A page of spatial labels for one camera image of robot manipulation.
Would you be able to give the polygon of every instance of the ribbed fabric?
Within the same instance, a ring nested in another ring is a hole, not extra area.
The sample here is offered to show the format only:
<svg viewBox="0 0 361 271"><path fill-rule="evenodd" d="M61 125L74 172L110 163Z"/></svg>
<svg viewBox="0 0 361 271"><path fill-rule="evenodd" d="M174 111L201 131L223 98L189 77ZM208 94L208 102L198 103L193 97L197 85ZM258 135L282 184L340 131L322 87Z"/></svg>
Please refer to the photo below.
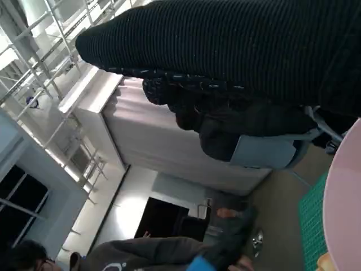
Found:
<svg viewBox="0 0 361 271"><path fill-rule="evenodd" d="M156 1L86 30L76 47L105 70L203 75L249 97L361 115L359 15L359 0Z"/></svg>

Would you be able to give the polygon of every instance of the chair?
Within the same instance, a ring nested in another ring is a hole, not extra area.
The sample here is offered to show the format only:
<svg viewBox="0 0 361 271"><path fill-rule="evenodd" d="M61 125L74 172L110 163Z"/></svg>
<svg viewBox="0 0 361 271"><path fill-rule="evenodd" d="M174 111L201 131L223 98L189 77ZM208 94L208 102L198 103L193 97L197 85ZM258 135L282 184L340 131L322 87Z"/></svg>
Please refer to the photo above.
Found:
<svg viewBox="0 0 361 271"><path fill-rule="evenodd" d="M199 218L200 217L199 209L202 206L206 207L206 216L204 219ZM209 225L212 208L208 203L207 205L199 204L197 206L197 212L198 212L197 217L184 216L181 219L176 236L189 237L200 242L203 241L204 235Z"/></svg>

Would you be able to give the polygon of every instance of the table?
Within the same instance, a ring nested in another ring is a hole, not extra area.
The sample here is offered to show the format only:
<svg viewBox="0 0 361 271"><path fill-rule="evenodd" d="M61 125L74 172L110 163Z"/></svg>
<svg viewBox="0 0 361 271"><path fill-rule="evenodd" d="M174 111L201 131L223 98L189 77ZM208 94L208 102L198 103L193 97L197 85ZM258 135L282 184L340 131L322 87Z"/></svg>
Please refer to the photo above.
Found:
<svg viewBox="0 0 361 271"><path fill-rule="evenodd" d="M361 119L338 149L326 181L323 228L339 271L361 268Z"/></svg>

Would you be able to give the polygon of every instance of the grid pattern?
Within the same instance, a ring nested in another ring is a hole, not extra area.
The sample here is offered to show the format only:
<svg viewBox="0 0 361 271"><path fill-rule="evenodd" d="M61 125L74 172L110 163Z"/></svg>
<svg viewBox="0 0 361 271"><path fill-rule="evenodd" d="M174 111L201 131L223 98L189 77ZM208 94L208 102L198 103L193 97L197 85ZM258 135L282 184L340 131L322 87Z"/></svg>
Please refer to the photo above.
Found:
<svg viewBox="0 0 361 271"><path fill-rule="evenodd" d="M305 271L317 269L317 260L327 252L322 224L322 204L327 173L300 200L298 211L301 222L301 235Z"/></svg>

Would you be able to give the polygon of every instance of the hand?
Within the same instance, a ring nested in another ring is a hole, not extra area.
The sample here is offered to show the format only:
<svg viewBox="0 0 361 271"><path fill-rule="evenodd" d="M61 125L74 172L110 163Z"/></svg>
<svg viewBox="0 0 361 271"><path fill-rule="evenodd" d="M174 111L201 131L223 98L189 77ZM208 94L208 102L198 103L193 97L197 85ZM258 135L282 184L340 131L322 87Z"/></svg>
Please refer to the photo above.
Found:
<svg viewBox="0 0 361 271"><path fill-rule="evenodd" d="M149 238L150 236L151 234L148 231L146 231L143 235L143 238Z"/></svg>
<svg viewBox="0 0 361 271"><path fill-rule="evenodd" d="M247 256L242 256L236 265L231 265L228 267L229 271L254 271L252 266L252 261Z"/></svg>

